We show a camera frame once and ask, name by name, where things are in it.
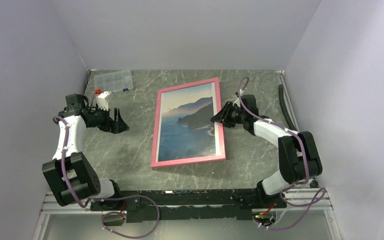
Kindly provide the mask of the pink wooden picture frame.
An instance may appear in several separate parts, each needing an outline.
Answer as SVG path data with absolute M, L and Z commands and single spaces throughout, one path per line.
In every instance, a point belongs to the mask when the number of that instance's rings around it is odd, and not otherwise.
M 201 163 L 208 163 L 208 162 L 215 162 L 215 161 L 224 161 L 226 159 L 226 151 L 225 151 L 225 138 L 224 138 L 224 130 L 223 126 L 220 123 L 215 123 L 218 127 L 219 131 L 219 141 L 220 141 L 220 154 L 219 155 L 211 155 L 211 156 L 204 156 L 204 157 L 198 157 L 196 159 L 192 158 L 186 158 L 186 159 L 178 159 L 173 161 L 164 161 L 164 162 L 157 162 L 156 161 L 156 146 L 157 146 L 157 135 L 158 135 L 158 124 L 159 124 L 159 118 L 158 114 L 160 112 L 160 97 L 161 93 L 164 91 L 170 91 L 175 90 L 179 88 L 189 87 L 196 84 L 201 83 L 208 83 L 208 82 L 215 82 L 215 88 L 216 88 L 216 97 L 218 100 L 217 104 L 217 112 L 216 114 L 222 109 L 221 106 L 221 93 L 220 93 L 220 81 L 218 77 L 205 79 L 205 80 L 199 80 L 196 82 L 191 83 L 184 83 L 181 85 L 171 86 L 167 88 L 160 89 L 157 93 L 157 100 L 156 100 L 156 112 L 155 112 L 155 121 L 154 121 L 154 132 L 153 132 L 153 142 L 152 142 L 152 155 L 151 155 L 151 162 L 150 166 L 152 168 L 162 168 L 162 167 L 174 167 L 174 166 L 180 166 L 180 165 L 187 165 L 187 164 L 201 164 Z

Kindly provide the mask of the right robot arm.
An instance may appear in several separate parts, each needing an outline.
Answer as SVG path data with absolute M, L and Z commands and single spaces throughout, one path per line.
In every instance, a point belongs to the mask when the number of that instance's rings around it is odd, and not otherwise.
M 275 194 L 323 172 L 313 135 L 309 131 L 298 132 L 279 126 L 271 118 L 260 115 L 254 95 L 242 95 L 235 102 L 227 101 L 210 120 L 226 128 L 241 124 L 253 136 L 277 147 L 277 171 L 262 180 L 262 189 L 255 193 L 255 202 L 262 208 L 273 203 Z

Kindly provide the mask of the blue sky ocean photo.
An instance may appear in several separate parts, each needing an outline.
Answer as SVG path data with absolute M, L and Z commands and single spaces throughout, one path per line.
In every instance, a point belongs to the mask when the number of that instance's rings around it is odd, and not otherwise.
M 214 81 L 171 89 L 159 101 L 156 162 L 216 156 L 221 153 Z

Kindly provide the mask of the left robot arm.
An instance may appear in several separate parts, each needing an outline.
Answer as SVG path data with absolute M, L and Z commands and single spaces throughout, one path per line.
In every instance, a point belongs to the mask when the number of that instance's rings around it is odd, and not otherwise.
M 118 108 L 110 108 L 111 91 L 96 92 L 95 104 L 85 95 L 65 97 L 66 106 L 52 120 L 59 127 L 59 138 L 52 160 L 42 165 L 42 173 L 56 202 L 64 207 L 78 204 L 86 208 L 91 201 L 102 201 L 110 210 L 123 204 L 123 195 L 114 180 L 102 179 L 83 152 L 87 128 L 120 134 L 130 127 Z

